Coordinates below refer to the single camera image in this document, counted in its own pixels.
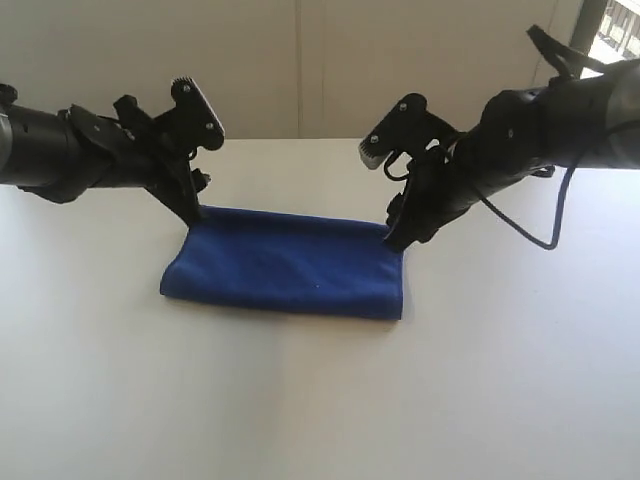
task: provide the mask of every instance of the white wall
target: white wall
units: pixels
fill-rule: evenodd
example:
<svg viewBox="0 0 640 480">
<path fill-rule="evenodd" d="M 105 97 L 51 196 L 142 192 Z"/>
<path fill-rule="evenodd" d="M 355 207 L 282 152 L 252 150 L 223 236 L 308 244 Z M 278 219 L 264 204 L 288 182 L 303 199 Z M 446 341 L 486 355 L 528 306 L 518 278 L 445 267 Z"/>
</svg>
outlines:
<svg viewBox="0 0 640 480">
<path fill-rule="evenodd" d="M 107 113 L 130 93 L 159 112 L 191 75 L 231 137 L 361 136 L 410 91 L 467 128 L 500 89 L 531 84 L 525 30 L 568 40 L 581 3 L 4 0 L 0 79 L 38 108 Z"/>
</svg>

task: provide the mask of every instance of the microfiber cloth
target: microfiber cloth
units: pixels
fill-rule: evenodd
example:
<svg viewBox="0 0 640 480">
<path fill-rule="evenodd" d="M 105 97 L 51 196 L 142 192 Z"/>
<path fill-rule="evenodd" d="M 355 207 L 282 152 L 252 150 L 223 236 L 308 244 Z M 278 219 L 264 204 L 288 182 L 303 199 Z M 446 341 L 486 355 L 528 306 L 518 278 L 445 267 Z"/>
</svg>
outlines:
<svg viewBox="0 0 640 480">
<path fill-rule="evenodd" d="M 397 320 L 402 255 L 373 223 L 203 207 L 160 293 L 200 303 Z"/>
</svg>

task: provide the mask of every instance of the white table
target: white table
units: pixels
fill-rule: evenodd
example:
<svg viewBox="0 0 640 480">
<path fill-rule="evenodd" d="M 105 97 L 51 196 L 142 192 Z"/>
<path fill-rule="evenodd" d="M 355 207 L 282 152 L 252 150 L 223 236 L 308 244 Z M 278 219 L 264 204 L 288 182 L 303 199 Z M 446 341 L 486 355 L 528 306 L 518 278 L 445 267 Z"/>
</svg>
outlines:
<svg viewBox="0 0 640 480">
<path fill-rule="evenodd" d="M 383 221 L 356 144 L 228 142 L 202 202 Z M 547 235 L 558 181 L 496 202 Z M 145 192 L 1 188 L 0 478 L 640 478 L 640 173 L 574 182 L 556 252 L 482 206 L 413 247 L 397 324 L 167 300 Z"/>
</svg>

